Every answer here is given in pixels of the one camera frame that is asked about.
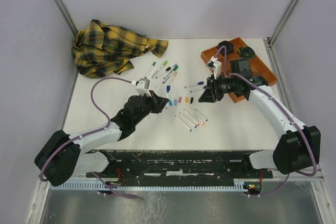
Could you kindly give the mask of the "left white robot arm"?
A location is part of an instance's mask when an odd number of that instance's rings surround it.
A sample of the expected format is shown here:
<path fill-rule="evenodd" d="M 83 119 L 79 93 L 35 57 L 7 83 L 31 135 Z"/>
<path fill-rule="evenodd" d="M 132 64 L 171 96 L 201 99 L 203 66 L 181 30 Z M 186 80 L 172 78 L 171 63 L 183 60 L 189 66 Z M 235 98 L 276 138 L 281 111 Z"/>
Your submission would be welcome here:
<path fill-rule="evenodd" d="M 148 97 L 129 97 L 123 109 L 97 129 L 75 135 L 63 130 L 54 132 L 34 160 L 40 169 L 40 180 L 49 181 L 53 186 L 65 183 L 74 174 L 80 156 L 127 138 L 146 116 L 161 113 L 169 99 L 156 95 L 152 90 L 149 94 Z"/>

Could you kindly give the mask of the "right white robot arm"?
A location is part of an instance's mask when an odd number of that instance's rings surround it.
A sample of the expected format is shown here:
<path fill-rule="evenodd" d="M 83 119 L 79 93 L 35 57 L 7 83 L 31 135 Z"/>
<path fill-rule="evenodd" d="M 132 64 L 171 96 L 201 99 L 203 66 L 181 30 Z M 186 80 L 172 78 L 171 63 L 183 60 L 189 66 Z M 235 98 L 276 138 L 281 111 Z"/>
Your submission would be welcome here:
<path fill-rule="evenodd" d="M 254 177 L 260 169 L 276 169 L 284 175 L 296 172 L 314 176 L 320 157 L 321 133 L 316 126 L 306 126 L 298 120 L 274 95 L 262 76 L 253 76 L 248 60 L 242 58 L 230 63 L 233 72 L 221 76 L 222 64 L 211 57 L 207 67 L 213 74 L 207 78 L 200 103 L 215 103 L 225 94 L 241 94 L 267 119 L 279 138 L 274 150 L 248 154 L 242 162 L 241 172 Z"/>

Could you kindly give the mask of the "yellow marker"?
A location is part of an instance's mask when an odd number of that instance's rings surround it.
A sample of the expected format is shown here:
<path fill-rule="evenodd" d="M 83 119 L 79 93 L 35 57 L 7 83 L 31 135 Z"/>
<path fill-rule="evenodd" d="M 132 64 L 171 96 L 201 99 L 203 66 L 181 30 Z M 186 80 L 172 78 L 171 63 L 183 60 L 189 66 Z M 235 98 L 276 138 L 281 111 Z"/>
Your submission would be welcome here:
<path fill-rule="evenodd" d="M 193 112 L 193 114 L 196 116 L 196 118 L 199 120 L 199 122 L 201 123 L 201 125 L 205 125 L 205 123 L 203 122 L 203 120 L 200 118 L 200 116 L 197 114 L 197 112 L 193 109 L 190 108 L 190 110 Z"/>

